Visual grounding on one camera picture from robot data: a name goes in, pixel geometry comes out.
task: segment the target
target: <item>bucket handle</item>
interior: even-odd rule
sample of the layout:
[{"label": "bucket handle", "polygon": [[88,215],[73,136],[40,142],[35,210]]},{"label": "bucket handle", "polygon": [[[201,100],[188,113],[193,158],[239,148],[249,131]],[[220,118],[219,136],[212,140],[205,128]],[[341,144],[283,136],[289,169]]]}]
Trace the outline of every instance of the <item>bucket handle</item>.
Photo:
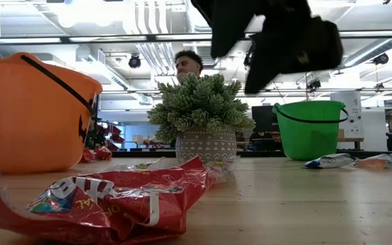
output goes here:
[{"label": "bucket handle", "polygon": [[274,105],[273,110],[275,112],[281,114],[282,116],[290,119],[290,120],[294,120],[294,121],[300,122],[300,123],[319,123],[319,124],[323,124],[323,123],[327,123],[327,124],[329,124],[329,123],[342,123],[342,122],[344,122],[345,120],[348,119],[348,112],[344,108],[342,108],[341,110],[346,114],[346,118],[343,118],[343,119],[340,119],[340,120],[305,120],[305,119],[300,119],[300,118],[294,118],[294,117],[289,116],[289,115],[285,114],[284,112],[282,112],[280,110],[280,106],[279,106],[278,103]]},{"label": "bucket handle", "polygon": [[51,71],[47,70],[45,67],[43,67],[39,63],[35,62],[32,58],[30,58],[26,55],[22,55],[20,58],[22,60],[24,60],[25,62],[27,62],[32,67],[36,68],[38,71],[42,72],[45,76],[48,76],[50,79],[54,80],[54,82],[56,82],[57,84],[62,86],[67,92],[69,92],[78,101],[80,101],[81,104],[83,104],[87,108],[87,110],[89,110],[89,112],[93,115],[92,105],[85,98],[83,98],[78,92],[76,92],[72,87],[70,87],[67,83],[62,81],[62,79],[60,79],[59,77],[54,75]]}]

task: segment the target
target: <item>plant pot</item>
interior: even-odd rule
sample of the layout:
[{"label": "plant pot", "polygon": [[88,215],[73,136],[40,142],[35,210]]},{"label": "plant pot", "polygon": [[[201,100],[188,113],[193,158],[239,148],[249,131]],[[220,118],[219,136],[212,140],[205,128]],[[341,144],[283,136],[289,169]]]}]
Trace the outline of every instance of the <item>plant pot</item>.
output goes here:
[{"label": "plant pot", "polygon": [[235,130],[229,126],[216,134],[209,134],[202,127],[194,127],[176,139],[176,158],[181,164],[196,156],[200,156],[204,163],[222,161],[234,157],[236,153]]}]

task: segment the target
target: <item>crumpled chip bag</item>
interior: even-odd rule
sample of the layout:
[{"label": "crumpled chip bag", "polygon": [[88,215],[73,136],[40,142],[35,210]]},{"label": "crumpled chip bag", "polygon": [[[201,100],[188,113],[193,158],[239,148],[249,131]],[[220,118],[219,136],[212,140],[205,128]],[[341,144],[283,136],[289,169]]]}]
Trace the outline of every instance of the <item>crumpled chip bag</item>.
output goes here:
[{"label": "crumpled chip bag", "polygon": [[105,171],[56,181],[26,210],[0,191],[0,228],[73,244],[139,244],[182,235],[210,188],[199,157],[171,169]]}]

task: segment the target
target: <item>green bucket handle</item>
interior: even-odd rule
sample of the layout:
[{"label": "green bucket handle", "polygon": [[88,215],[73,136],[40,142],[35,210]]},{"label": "green bucket handle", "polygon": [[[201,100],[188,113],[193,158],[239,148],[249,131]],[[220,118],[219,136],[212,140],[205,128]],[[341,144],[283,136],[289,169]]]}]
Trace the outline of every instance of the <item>green bucket handle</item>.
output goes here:
[{"label": "green bucket handle", "polygon": [[305,119],[300,119],[300,118],[294,118],[292,116],[285,114],[284,112],[281,111],[279,103],[275,103],[275,105],[273,107],[273,112],[279,113],[283,117],[286,117],[290,120],[295,120],[296,122],[300,122],[300,123],[316,123],[316,124],[317,123],[318,124],[324,124],[324,123],[329,124],[329,123],[342,123],[342,122],[344,122],[345,120],[348,119],[348,112],[344,108],[341,108],[341,110],[346,114],[346,118],[343,118],[340,120],[305,120]]}]

